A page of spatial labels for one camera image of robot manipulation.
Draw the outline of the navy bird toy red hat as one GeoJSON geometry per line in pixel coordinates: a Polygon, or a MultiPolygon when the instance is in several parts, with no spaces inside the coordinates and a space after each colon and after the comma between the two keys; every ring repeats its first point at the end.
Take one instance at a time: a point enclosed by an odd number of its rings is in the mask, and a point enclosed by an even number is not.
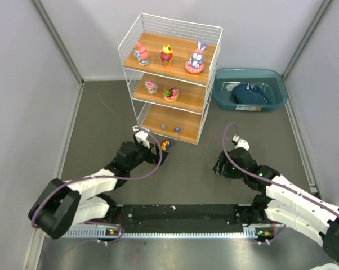
{"type": "Polygon", "coordinates": [[[168,151],[168,149],[171,148],[174,144],[175,142],[173,140],[165,139],[160,143],[160,147],[162,151],[168,151]]]}

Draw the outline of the pink bear donut toy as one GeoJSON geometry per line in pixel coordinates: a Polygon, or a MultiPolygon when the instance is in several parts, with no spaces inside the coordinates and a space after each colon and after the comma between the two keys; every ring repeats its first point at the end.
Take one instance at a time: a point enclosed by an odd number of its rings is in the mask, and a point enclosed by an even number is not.
{"type": "Polygon", "coordinates": [[[179,89],[176,87],[167,88],[164,90],[163,97],[166,101],[174,102],[179,97],[179,89]]]}

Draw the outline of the pink toy with goggles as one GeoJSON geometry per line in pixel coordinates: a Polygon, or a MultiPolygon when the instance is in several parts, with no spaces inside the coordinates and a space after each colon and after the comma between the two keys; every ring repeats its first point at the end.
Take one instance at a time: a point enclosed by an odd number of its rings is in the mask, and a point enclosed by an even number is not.
{"type": "Polygon", "coordinates": [[[158,91],[158,85],[152,80],[145,81],[145,87],[150,94],[155,94],[158,91]]]}

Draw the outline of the pink rabbit toy blue bow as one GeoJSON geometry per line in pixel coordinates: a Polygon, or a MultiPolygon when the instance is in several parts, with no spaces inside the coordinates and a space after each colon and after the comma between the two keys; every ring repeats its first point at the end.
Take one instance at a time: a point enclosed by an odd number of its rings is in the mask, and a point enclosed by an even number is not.
{"type": "Polygon", "coordinates": [[[140,42],[136,42],[136,49],[133,54],[137,58],[139,65],[148,66],[150,64],[149,52],[140,42]]]}

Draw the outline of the yellow bear ice cream cone toy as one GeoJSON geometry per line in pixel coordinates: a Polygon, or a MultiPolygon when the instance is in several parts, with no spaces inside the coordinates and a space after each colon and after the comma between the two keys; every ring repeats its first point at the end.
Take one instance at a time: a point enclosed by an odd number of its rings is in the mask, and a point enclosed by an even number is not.
{"type": "Polygon", "coordinates": [[[162,47],[162,50],[159,53],[161,62],[164,66],[171,65],[171,58],[173,57],[173,49],[168,44],[162,47]]]}

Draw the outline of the purple bunny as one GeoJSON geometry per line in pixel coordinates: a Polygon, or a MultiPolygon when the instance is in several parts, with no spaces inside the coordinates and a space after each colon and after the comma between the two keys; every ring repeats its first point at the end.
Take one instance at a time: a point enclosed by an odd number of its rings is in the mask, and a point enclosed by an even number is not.
{"type": "Polygon", "coordinates": [[[204,70],[203,52],[208,48],[208,44],[201,39],[197,40],[197,48],[192,56],[185,63],[185,69],[191,74],[199,74],[204,70]]]}

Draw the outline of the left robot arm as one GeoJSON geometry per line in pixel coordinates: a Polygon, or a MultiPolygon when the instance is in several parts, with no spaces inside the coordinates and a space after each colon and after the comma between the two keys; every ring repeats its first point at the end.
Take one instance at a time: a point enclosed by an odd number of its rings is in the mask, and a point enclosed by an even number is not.
{"type": "Polygon", "coordinates": [[[123,142],[107,166],[82,181],[51,180],[29,210],[28,218],[50,238],[58,239],[71,226],[105,217],[114,201],[104,192],[122,187],[140,164],[161,166],[167,156],[167,151],[152,143],[123,142]]]}

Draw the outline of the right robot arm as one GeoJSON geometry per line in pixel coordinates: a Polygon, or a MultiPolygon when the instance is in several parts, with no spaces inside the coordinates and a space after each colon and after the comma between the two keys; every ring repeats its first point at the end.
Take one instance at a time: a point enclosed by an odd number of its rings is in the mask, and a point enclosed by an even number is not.
{"type": "Polygon", "coordinates": [[[221,151],[213,171],[228,179],[241,179],[258,191],[252,216],[281,223],[316,242],[339,263],[339,206],[298,188],[267,165],[258,165],[249,151],[237,147],[221,151]]]}

